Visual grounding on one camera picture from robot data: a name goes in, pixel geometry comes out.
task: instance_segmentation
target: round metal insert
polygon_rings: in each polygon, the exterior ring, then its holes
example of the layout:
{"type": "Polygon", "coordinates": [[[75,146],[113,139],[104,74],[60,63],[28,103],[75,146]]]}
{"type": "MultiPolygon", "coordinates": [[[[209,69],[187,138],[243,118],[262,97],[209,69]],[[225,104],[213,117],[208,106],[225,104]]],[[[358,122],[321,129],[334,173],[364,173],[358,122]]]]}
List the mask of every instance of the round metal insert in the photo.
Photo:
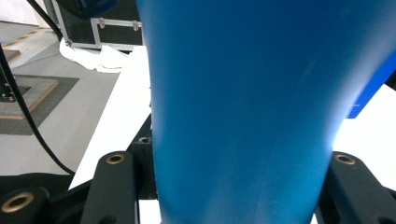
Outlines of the round metal insert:
{"type": "Polygon", "coordinates": [[[350,157],[348,157],[346,155],[337,154],[337,155],[334,155],[334,157],[339,162],[342,162],[342,163],[347,164],[347,165],[353,165],[353,164],[356,163],[355,160],[353,160],[352,158],[350,158],[350,157]]]}
{"type": "Polygon", "coordinates": [[[30,192],[19,193],[3,203],[1,210],[4,213],[17,212],[31,203],[34,198],[35,195],[30,192]]]}
{"type": "Polygon", "coordinates": [[[114,154],[114,155],[111,155],[110,157],[108,157],[106,159],[106,162],[108,164],[114,165],[114,164],[122,162],[123,160],[125,160],[125,156],[124,155],[122,155],[122,154],[114,154]]]}

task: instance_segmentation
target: blue object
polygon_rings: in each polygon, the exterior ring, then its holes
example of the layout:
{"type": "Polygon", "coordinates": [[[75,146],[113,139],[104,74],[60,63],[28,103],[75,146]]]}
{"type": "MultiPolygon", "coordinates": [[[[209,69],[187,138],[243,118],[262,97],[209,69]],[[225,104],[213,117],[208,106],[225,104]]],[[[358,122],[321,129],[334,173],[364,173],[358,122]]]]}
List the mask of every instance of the blue object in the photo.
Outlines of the blue object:
{"type": "Polygon", "coordinates": [[[396,69],[396,52],[394,52],[384,64],[375,72],[373,78],[367,83],[367,86],[361,92],[361,95],[356,100],[355,104],[348,115],[349,119],[355,119],[363,108],[373,98],[379,88],[392,75],[396,69]]]}
{"type": "Polygon", "coordinates": [[[163,223],[308,223],[396,1],[137,2],[163,223]]]}

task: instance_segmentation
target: blue surface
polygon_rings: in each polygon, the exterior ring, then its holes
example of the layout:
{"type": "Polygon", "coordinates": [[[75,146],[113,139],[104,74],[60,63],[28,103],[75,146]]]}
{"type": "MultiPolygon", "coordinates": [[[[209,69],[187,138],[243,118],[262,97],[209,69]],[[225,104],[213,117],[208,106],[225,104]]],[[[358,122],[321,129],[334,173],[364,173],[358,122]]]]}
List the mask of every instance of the blue surface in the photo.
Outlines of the blue surface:
{"type": "Polygon", "coordinates": [[[138,0],[163,223],[307,223],[396,1],[138,0]]]}
{"type": "Polygon", "coordinates": [[[361,92],[361,95],[356,100],[355,104],[347,116],[349,119],[355,119],[361,111],[370,102],[376,92],[381,88],[381,86],[387,81],[387,79],[392,75],[396,69],[396,52],[394,52],[376,71],[367,83],[367,86],[361,92]]]}

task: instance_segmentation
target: gray floor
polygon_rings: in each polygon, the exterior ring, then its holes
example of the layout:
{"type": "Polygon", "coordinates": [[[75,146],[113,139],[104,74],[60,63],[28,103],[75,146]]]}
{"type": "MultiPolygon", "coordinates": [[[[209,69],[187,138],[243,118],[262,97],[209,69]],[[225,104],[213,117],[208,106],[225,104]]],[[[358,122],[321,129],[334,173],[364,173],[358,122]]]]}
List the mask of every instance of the gray floor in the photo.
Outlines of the gray floor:
{"type": "Polygon", "coordinates": [[[37,28],[38,26],[0,21],[0,42],[4,46],[37,28]]]}
{"type": "MultiPolygon", "coordinates": [[[[98,73],[70,62],[59,53],[58,44],[37,54],[31,63],[12,71],[20,75],[79,78],[75,87],[39,126],[58,158],[76,171],[119,74],[98,73]]],[[[33,135],[0,134],[0,155],[0,175],[65,174],[33,135]]]]}

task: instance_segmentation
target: white cloth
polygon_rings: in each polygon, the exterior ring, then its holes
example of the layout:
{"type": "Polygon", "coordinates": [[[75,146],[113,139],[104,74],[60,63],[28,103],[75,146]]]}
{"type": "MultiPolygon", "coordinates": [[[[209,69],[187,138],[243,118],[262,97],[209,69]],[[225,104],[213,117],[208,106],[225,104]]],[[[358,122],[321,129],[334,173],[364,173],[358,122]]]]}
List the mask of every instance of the white cloth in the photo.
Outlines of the white cloth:
{"type": "Polygon", "coordinates": [[[107,45],[103,45],[100,52],[71,48],[66,46],[64,38],[61,41],[59,51],[70,61],[79,63],[90,70],[96,69],[102,73],[119,73],[128,57],[128,55],[107,45]]]}

